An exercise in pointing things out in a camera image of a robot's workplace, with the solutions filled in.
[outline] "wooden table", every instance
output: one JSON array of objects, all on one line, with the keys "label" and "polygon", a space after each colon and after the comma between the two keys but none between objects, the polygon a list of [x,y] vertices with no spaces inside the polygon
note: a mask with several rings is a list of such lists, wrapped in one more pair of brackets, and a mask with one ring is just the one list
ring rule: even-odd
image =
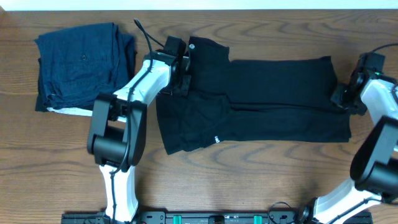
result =
[{"label": "wooden table", "polygon": [[[90,118],[34,111],[40,34],[114,22],[137,37],[137,66],[148,52],[133,23],[166,40],[211,38],[230,59],[298,60],[331,55],[349,80],[360,53],[398,41],[398,11],[113,11],[7,12],[0,16],[1,223],[59,223],[61,214],[106,206],[104,181],[85,149]],[[398,77],[398,47],[384,49],[384,71]],[[298,207],[349,176],[353,155],[372,129],[352,116],[349,143],[227,141],[166,155],[155,105],[147,146],[136,170],[141,204],[168,210],[267,210],[276,201]],[[397,223],[398,209],[371,209],[376,223]]]}]

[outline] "black garment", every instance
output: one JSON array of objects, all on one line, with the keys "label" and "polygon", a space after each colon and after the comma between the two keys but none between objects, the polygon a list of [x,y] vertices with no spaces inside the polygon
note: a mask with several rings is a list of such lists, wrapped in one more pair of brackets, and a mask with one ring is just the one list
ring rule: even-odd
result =
[{"label": "black garment", "polygon": [[188,97],[156,98],[168,154],[224,140],[349,140],[349,114],[330,102],[337,83],[330,57],[230,62],[228,54],[191,37]]},{"label": "black garment", "polygon": [[134,72],[134,39],[113,23],[40,35],[36,110],[90,108],[99,92],[113,93]]}]

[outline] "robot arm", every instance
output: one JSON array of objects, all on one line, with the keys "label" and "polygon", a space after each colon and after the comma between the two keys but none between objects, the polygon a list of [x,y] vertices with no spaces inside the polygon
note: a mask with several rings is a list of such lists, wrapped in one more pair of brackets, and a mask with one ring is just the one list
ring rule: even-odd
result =
[{"label": "robot arm", "polygon": [[330,194],[312,200],[304,209],[304,223],[341,224],[358,212],[391,203],[398,196],[396,81],[382,74],[384,56],[362,54],[349,85],[339,84],[332,101],[353,114],[369,110],[375,124],[351,164],[350,178]]},{"label": "robot arm", "polygon": [[[145,77],[142,76],[150,66],[149,59],[144,59],[141,70],[124,88],[114,95],[101,94],[94,103],[87,150],[94,155],[104,176],[108,200],[105,215],[114,217],[118,222],[130,222],[137,211],[134,169],[145,147],[147,106],[161,91],[184,95],[188,90],[190,79],[183,74],[188,65],[188,57],[183,56],[184,51],[185,43],[181,39],[169,37],[164,51],[150,53],[153,58],[152,68]],[[131,101],[127,102],[133,85],[136,86]],[[126,112],[128,104],[132,109],[130,113]],[[108,120],[126,122],[128,115],[131,116],[131,147],[127,152],[127,162],[122,164],[126,153],[128,126],[125,130],[108,126]],[[110,172],[119,166],[122,166],[121,172],[115,173],[112,183]]]}]

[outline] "black cable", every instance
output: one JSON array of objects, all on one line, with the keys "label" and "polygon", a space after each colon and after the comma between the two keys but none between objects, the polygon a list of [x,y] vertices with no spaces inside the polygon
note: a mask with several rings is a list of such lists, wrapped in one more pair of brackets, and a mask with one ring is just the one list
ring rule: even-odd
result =
[{"label": "black cable", "polygon": [[141,23],[139,22],[139,20],[138,20],[138,22],[136,22],[136,19],[134,19],[134,23],[138,26],[138,29],[140,29],[144,34],[147,34],[148,37],[149,37],[150,39],[152,39],[154,42],[156,42],[156,44],[159,44],[161,47],[164,48],[164,45],[163,45],[162,43],[160,43],[159,41],[157,41],[155,38],[153,38],[151,35],[149,35],[149,34],[144,30],[144,28],[143,28],[143,26],[141,25]]},{"label": "black cable", "polygon": [[[274,218],[273,217],[271,217],[271,210],[276,206],[276,205],[287,205],[289,208],[292,208],[289,204],[287,204],[286,202],[275,202],[273,205],[271,205],[271,207],[269,208],[269,210],[268,210],[268,222],[269,221],[271,221],[273,224],[280,224],[280,223],[276,223],[275,221],[274,221]],[[286,223],[286,224],[293,224],[293,222],[294,222],[295,220],[293,220],[293,221],[291,221],[291,222],[288,222],[288,223]]]},{"label": "black cable", "polygon": [[392,90],[391,90],[391,94],[392,94],[392,98],[398,105],[397,87],[398,87],[398,83],[394,84],[394,86],[392,87]]},{"label": "black cable", "polygon": [[380,50],[380,49],[383,49],[383,48],[386,48],[386,47],[391,47],[391,46],[398,46],[398,43],[386,44],[386,45],[383,45],[383,46],[380,46],[380,47],[375,48],[375,49],[372,50],[371,52],[376,52],[376,51],[378,51],[378,50]]},{"label": "black cable", "polygon": [[147,40],[148,43],[148,48],[149,48],[149,58],[150,58],[150,62],[149,62],[149,67],[148,69],[145,71],[144,74],[142,74],[141,77],[139,77],[139,79],[130,87],[129,89],[129,93],[127,96],[127,113],[126,113],[126,122],[127,122],[127,143],[126,143],[126,150],[124,151],[124,155],[123,155],[123,159],[122,162],[120,163],[120,165],[118,166],[118,168],[116,168],[115,171],[111,171],[111,188],[112,188],[112,200],[113,200],[113,217],[112,217],[112,224],[115,223],[115,216],[116,216],[116,197],[115,197],[115,193],[114,193],[114,176],[116,173],[118,173],[122,167],[125,165],[125,163],[127,162],[127,159],[129,157],[129,151],[130,151],[130,140],[131,140],[131,97],[132,97],[132,93],[134,92],[134,89],[136,88],[136,86],[138,85],[139,82],[141,82],[142,79],[145,78],[145,76],[151,71],[152,69],[152,65],[154,63],[154,60],[152,58],[152,46],[150,45],[150,40],[149,40],[149,35],[147,34],[147,32],[145,31],[145,29],[143,28],[141,22],[139,21],[139,19],[134,18],[134,23],[138,26],[138,28],[144,33],[145,39]]},{"label": "black cable", "polygon": [[353,210],[356,210],[357,208],[359,208],[360,206],[370,202],[370,201],[376,201],[376,202],[381,202],[380,200],[377,199],[373,199],[373,198],[368,198],[368,199],[364,199],[362,202],[356,204],[355,206],[353,206],[352,208],[350,208],[349,210],[343,212],[342,214],[336,216],[336,218],[332,219],[330,222],[328,222],[327,224],[333,224],[334,222],[336,222],[337,220],[339,220],[341,217],[344,217],[345,215],[349,214],[350,212],[352,212]]},{"label": "black cable", "polygon": [[157,41],[155,38],[153,38],[151,35],[147,34],[149,38],[151,38],[154,42],[156,42],[156,44],[159,44],[161,47],[164,48],[164,45],[162,43],[160,43],[159,41]]}]

